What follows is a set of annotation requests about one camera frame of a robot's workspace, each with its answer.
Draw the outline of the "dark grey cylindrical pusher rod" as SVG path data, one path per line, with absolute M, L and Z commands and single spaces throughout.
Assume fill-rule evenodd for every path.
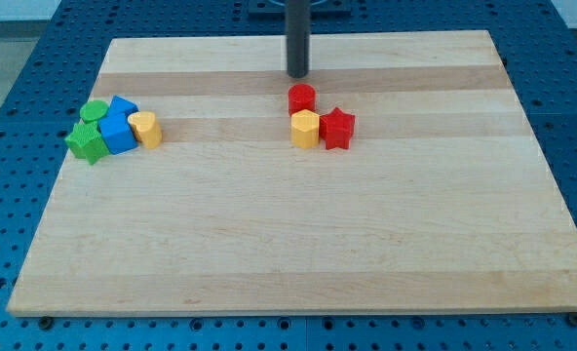
M 309 72 L 310 1 L 285 2 L 287 74 L 304 78 Z

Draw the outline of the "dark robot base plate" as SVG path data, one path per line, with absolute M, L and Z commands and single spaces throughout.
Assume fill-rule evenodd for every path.
M 282 16 L 286 9 L 286 0 L 248 0 L 247 10 L 250 18 L 262 19 Z M 350 0 L 310 0 L 312 15 L 350 15 Z

